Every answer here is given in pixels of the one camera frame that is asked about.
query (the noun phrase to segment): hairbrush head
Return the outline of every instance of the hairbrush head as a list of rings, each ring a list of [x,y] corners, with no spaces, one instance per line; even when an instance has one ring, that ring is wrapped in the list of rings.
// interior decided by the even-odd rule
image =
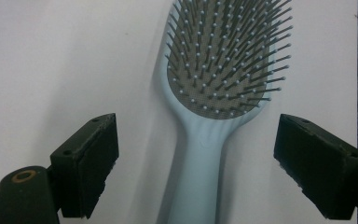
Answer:
[[[271,69],[290,56],[271,60],[290,47],[280,43],[290,34],[292,19],[277,21],[291,8],[289,1],[177,1],[170,13],[167,42],[171,53],[167,77],[175,97],[193,113],[208,119],[234,119],[265,102],[272,75],[289,66]]]

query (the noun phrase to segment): metal bristle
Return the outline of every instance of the metal bristle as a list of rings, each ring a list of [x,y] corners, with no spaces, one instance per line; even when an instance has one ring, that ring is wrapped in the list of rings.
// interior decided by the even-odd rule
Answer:
[[[290,0],[178,0],[167,35],[168,79],[178,100],[209,119],[233,119],[262,101],[272,78],[287,69],[290,55],[279,56],[293,29]],[[279,63],[275,69],[272,65]]]

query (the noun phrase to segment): white wall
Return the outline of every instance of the white wall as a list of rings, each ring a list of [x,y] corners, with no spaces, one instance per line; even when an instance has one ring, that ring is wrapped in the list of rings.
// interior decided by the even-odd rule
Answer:
[[[281,113],[356,146],[357,1],[291,5],[293,58],[283,91],[225,145],[221,224],[355,223],[325,220],[272,152]],[[115,112],[120,158],[105,192],[90,220],[62,223],[163,223],[172,158],[185,141],[153,78],[170,6],[0,0],[0,179],[48,167],[48,156],[86,121]]]

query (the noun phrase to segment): light blue hairbrush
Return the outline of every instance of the light blue hairbrush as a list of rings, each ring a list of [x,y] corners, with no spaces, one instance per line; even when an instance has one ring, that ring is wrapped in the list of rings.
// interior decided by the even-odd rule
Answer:
[[[178,0],[157,72],[183,122],[187,147],[169,224],[214,224],[220,155],[227,137],[270,101],[290,55],[274,59],[292,26],[289,0]]]

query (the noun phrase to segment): hairbrush handle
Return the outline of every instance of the hairbrush handle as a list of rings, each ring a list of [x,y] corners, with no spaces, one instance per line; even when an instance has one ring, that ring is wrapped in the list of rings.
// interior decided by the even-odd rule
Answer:
[[[169,224],[214,223],[220,155],[225,141],[222,136],[225,134],[203,130],[187,132],[186,154]]]

